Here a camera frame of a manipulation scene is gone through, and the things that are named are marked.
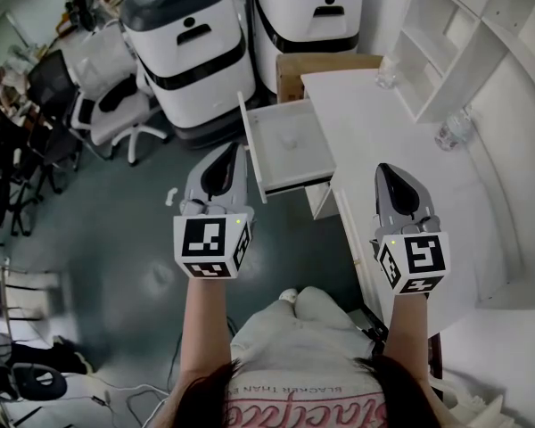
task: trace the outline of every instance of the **floor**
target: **floor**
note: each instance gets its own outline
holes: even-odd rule
[[[167,128],[161,115],[153,119],[153,125]],[[127,164],[125,147],[113,161],[85,153],[79,172],[62,178],[66,188],[61,195],[46,189],[32,236],[7,238],[13,265],[54,272],[21,277],[25,284],[50,287],[44,300],[48,319],[16,322],[15,339],[35,340],[32,328],[47,342],[62,333],[78,342],[97,366],[95,376],[107,383],[166,388],[188,282],[174,262],[172,218],[188,172],[208,151],[188,151],[174,138],[162,145],[142,135],[142,161],[135,168]],[[227,284],[228,315],[243,325],[282,290],[307,285],[328,291],[344,309],[354,309],[361,302],[360,290],[339,217],[314,221],[303,191],[262,204],[249,167],[249,204],[257,222],[240,276]],[[167,207],[172,187],[179,193]],[[15,302],[24,305],[28,295],[13,292]],[[29,344],[45,347],[42,341]],[[111,426],[111,412],[87,398],[95,395],[109,397],[116,426],[140,425],[125,405],[125,398],[139,391],[115,391],[87,377],[74,376],[69,382],[66,400],[8,404],[12,418],[44,406],[23,428]],[[148,392],[131,404],[144,421],[157,402]]]

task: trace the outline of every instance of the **glass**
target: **glass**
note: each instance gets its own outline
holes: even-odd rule
[[[385,55],[376,73],[376,84],[383,89],[392,89],[396,84],[399,61],[392,54]]]
[[[451,114],[440,127],[434,137],[436,144],[442,151],[451,151],[459,144],[465,144],[473,132],[473,123],[470,116],[471,108],[460,110]]]

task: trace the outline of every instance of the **cardboard box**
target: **cardboard box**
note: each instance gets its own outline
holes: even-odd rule
[[[282,53],[277,56],[277,102],[303,98],[301,75],[321,71],[377,69],[381,55],[363,53]]]

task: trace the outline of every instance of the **desk leg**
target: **desk leg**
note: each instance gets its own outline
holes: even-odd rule
[[[12,338],[12,326],[10,325],[10,313],[8,312],[8,300],[6,299],[6,274],[4,268],[0,268],[0,294],[2,296],[2,315],[6,322],[8,335]]]

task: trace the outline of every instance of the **black office chair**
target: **black office chair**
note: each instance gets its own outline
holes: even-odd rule
[[[78,88],[71,81],[62,51],[54,51],[42,59],[28,74],[28,82],[30,100],[39,105],[40,117],[44,116],[53,128],[46,147],[34,144],[33,135],[30,136],[30,147],[44,157],[46,166],[59,168],[60,162],[70,158],[73,169],[77,170],[83,144],[81,138],[69,131],[67,120]],[[33,132],[39,131],[37,127],[34,126]]]
[[[32,132],[34,144],[44,150],[50,140],[50,130],[38,125],[34,126],[36,133]],[[42,185],[46,179],[50,181],[53,191],[60,193],[54,184],[53,167],[48,166],[42,156],[28,148],[30,132],[26,128],[14,125],[0,111],[0,227],[4,222],[5,212],[11,211],[12,216],[12,236],[17,236],[18,226],[24,236],[29,236],[30,231],[24,229],[21,220],[21,213],[31,204],[37,204],[43,200],[40,194]],[[21,150],[20,164],[14,166],[13,154],[16,149]],[[41,170],[37,190],[29,199],[26,199],[26,192],[32,188],[30,180]],[[11,183],[20,188],[12,193]]]

